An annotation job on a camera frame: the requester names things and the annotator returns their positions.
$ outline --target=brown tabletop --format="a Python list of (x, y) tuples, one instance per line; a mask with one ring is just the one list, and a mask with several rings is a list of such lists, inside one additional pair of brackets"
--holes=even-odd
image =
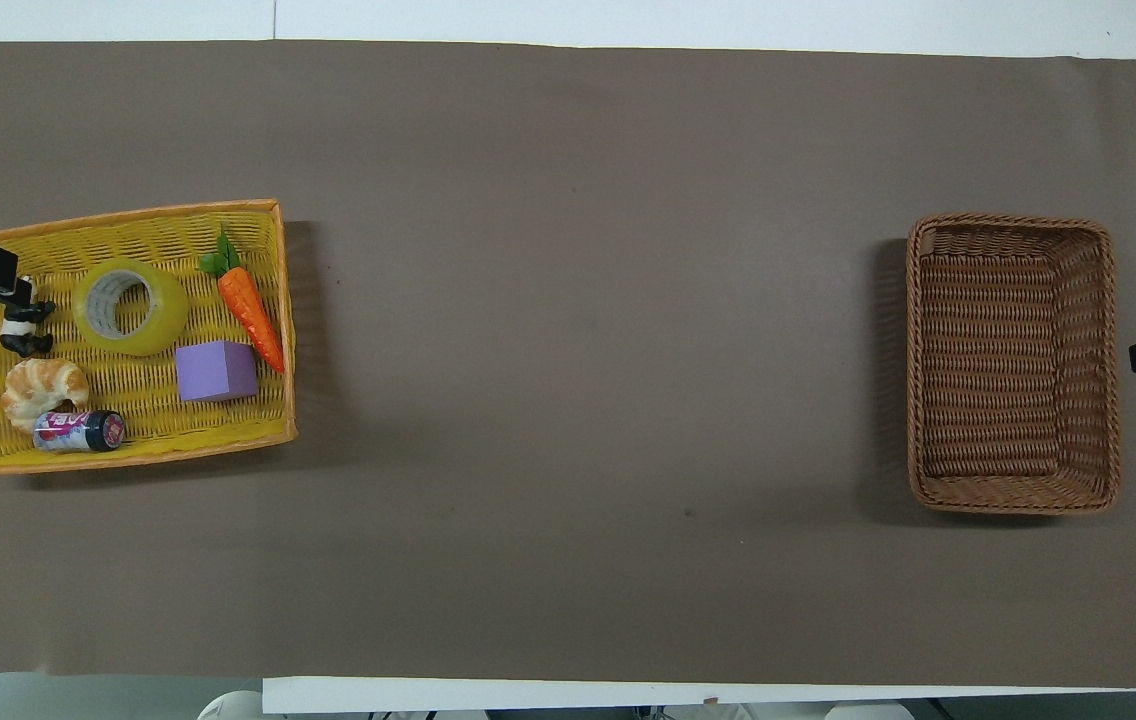
[(905, 475), (902, 238), (1116, 236), (1136, 62), (0, 45), (0, 228), (278, 196), (287, 446), (0, 478), (0, 670), (1136, 687), (1116, 509)]

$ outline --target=can lid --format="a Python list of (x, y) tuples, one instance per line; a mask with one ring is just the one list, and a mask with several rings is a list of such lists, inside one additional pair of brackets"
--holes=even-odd
[(94, 410), (84, 419), (84, 439), (97, 451), (115, 450), (124, 442), (124, 418), (114, 410)]

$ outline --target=toy carrot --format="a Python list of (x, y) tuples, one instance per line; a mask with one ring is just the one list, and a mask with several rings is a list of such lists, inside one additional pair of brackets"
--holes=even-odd
[(222, 227), (222, 234), (217, 236), (217, 251), (199, 258), (199, 269), (216, 275), (222, 300), (226, 302), (229, 313), (248, 330), (257, 354), (275, 372), (284, 374), (284, 346), (279, 344), (279, 336), (276, 336), (275, 327), (266, 315), (266, 307), (261, 304), (257, 283), (252, 282), (252, 275), (239, 263), (239, 252), (229, 244), (225, 227)]

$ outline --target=purple foam cube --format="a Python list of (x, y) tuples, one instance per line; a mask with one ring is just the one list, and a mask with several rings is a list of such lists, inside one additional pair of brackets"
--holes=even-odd
[(225, 340), (176, 348), (176, 387), (187, 402), (257, 395), (257, 355)]

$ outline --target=wicker basket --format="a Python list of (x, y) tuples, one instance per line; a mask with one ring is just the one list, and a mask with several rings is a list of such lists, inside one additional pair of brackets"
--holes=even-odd
[[(223, 224), (261, 291), (266, 313), (279, 328), (289, 371), (279, 375), (258, 363), (258, 395), (226, 402), (181, 402), (172, 349), (144, 357), (97, 350), (75, 327), (72, 292), (91, 266), (126, 256), (176, 275), (187, 291), (190, 315), (178, 345), (214, 340), (248, 342), (247, 333), (222, 302), (216, 283), (198, 268), (199, 254), (215, 250)], [(152, 464), (277, 445), (296, 437), (293, 315), (284, 225), (276, 201), (175, 206), (30, 225), (1, 231), (0, 246), (18, 254), (18, 270), (32, 277), (39, 299), (57, 303), (55, 313), (41, 325), (41, 330), (56, 337), (51, 357), (65, 357), (84, 370), (92, 391), (91, 409), (119, 411), (128, 425), (119, 450), (59, 455), (34, 450), (30, 435), (12, 429), (0, 409), (0, 474)], [(125, 295), (117, 313), (122, 323), (140, 323), (147, 315), (142, 293), (132, 299)], [(7, 370), (19, 360), (0, 348), (0, 396)]]
[(1116, 260), (1088, 220), (934, 215), (907, 263), (908, 463), (927, 506), (1104, 510), (1120, 487)]

